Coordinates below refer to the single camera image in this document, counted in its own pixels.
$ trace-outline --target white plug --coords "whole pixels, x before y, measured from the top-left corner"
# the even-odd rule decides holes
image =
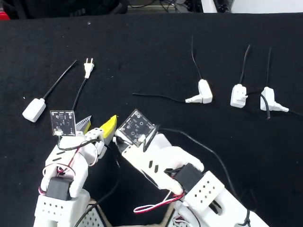
[[[34,98],[23,111],[22,115],[25,119],[28,119],[31,122],[36,122],[44,111],[45,107],[46,105],[44,99]]]
[[[94,68],[94,63],[93,63],[93,59],[91,58],[90,59],[90,63],[88,63],[88,58],[86,59],[86,63],[84,63],[84,69],[85,69],[85,77],[86,79],[89,78],[90,76],[90,73],[93,71],[93,68]]]
[[[275,101],[275,92],[270,87],[265,87],[262,91],[262,95],[265,97],[270,111],[283,111],[288,112],[289,109],[282,106]],[[263,98],[260,98],[260,109],[266,111],[266,106]]]
[[[185,100],[186,103],[211,103],[213,94],[210,90],[207,80],[201,79],[198,83],[199,94]]]
[[[246,104],[247,97],[246,87],[242,86],[242,84],[236,84],[232,88],[231,106],[243,108]]]

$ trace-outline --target circuit board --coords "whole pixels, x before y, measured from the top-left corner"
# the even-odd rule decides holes
[[[53,135],[75,136],[76,121],[72,110],[50,111]]]
[[[141,135],[148,137],[155,126],[140,113],[134,110],[127,120],[122,124],[119,130],[137,147],[142,142],[138,141]]]

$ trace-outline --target angled plug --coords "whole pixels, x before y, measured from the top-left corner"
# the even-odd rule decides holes
[[[185,100],[186,103],[211,103],[213,94],[210,90],[207,80],[201,79],[198,83],[199,94]]]
[[[265,97],[270,111],[289,111],[288,108],[282,106],[281,104],[275,101],[275,92],[272,88],[265,87],[262,91],[262,95]],[[265,102],[262,98],[260,98],[260,109],[266,111]]]
[[[246,87],[242,84],[236,84],[232,88],[232,96],[231,96],[231,106],[237,108],[243,108],[246,104]]]
[[[94,63],[93,63],[93,59],[90,59],[90,62],[88,63],[88,58],[86,59],[86,62],[84,63],[84,70],[85,70],[85,77],[86,79],[89,78],[90,73],[93,71],[94,68]]]

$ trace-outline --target yellow object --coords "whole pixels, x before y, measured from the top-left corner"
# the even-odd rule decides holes
[[[105,122],[100,129],[103,130],[103,138],[107,138],[117,126],[117,115],[112,116],[107,122]]]

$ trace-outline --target black table surface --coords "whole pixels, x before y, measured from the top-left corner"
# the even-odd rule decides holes
[[[230,106],[248,44],[243,84],[262,89],[267,53],[273,47],[270,86],[276,100],[303,113],[302,14],[276,15],[123,15],[0,22],[0,201],[1,226],[31,226],[42,169],[57,138],[50,128],[50,110],[71,109],[82,83],[85,59],[95,68],[76,109],[76,119],[92,115],[93,127],[117,114],[121,124],[139,109],[151,122],[180,129],[215,150],[225,162],[243,204],[256,209],[272,227],[302,225],[303,118],[266,113],[259,96],[243,109]],[[214,100],[189,105],[132,96],[133,92],[184,99],[196,95],[196,61],[211,85]],[[75,60],[71,70],[47,99],[36,123],[22,117],[29,102],[40,98]],[[173,145],[198,157],[229,189],[215,157],[182,135],[166,133]],[[117,179],[113,156],[107,152],[89,170],[85,183],[100,198]],[[126,160],[121,182],[101,204],[113,225],[160,223],[166,208],[142,215],[136,206],[159,202],[160,191]]]

